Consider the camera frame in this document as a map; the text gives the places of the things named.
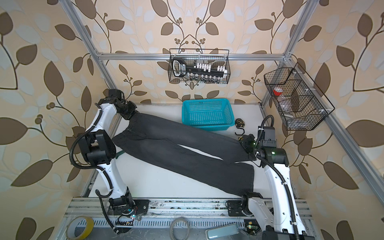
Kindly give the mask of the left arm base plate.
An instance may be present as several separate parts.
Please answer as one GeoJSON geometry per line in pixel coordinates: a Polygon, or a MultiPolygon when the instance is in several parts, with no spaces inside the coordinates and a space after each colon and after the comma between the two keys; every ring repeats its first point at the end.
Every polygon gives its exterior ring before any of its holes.
{"type": "Polygon", "coordinates": [[[148,212],[149,200],[133,200],[130,204],[128,201],[119,199],[109,199],[108,215],[113,216],[131,216],[140,215],[148,212]]]}

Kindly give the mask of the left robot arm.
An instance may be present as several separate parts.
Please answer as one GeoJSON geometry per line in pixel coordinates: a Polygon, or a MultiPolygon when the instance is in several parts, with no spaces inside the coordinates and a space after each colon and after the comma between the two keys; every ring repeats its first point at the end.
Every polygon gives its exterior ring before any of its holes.
{"type": "Polygon", "coordinates": [[[96,106],[98,113],[92,124],[75,139],[70,148],[70,162],[78,169],[96,169],[99,172],[109,192],[102,195],[99,190],[95,190],[96,195],[101,199],[109,199],[111,207],[133,208],[135,202],[117,169],[117,150],[107,128],[117,114],[130,120],[137,112],[137,106],[127,101],[124,93],[118,89],[110,89],[108,96],[101,99],[96,106]]]}

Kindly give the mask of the teal plastic basket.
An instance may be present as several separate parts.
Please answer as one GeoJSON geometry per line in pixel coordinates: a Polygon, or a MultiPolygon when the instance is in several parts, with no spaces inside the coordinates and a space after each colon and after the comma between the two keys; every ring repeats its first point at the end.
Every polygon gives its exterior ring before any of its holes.
{"type": "Polygon", "coordinates": [[[226,131],[235,125],[229,100],[187,100],[182,106],[182,123],[206,131],[226,131]]]}

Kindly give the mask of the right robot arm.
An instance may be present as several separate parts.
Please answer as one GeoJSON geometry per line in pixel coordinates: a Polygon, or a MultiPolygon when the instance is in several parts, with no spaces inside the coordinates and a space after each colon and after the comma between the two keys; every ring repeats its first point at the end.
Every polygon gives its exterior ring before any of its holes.
{"type": "Polygon", "coordinates": [[[291,185],[289,160],[276,144],[273,127],[258,127],[258,136],[244,135],[241,145],[251,159],[261,161],[266,174],[274,212],[261,197],[247,197],[246,209],[256,218],[263,240],[314,240],[301,220],[291,185]]]}

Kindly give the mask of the dark grey trousers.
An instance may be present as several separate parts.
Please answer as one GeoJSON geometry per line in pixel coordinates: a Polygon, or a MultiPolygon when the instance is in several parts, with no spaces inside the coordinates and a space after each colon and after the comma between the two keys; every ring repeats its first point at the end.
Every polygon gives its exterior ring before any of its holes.
{"type": "Polygon", "coordinates": [[[254,190],[254,167],[239,141],[230,137],[136,113],[113,142],[139,160],[228,194],[254,190]]]}

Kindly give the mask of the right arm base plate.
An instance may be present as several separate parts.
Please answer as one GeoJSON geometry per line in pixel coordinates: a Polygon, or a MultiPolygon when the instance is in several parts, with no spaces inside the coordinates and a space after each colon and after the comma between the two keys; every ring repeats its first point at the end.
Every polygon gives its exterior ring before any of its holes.
{"type": "Polygon", "coordinates": [[[228,200],[226,201],[226,208],[230,217],[245,217],[249,216],[246,210],[246,202],[241,200],[228,200]]]}

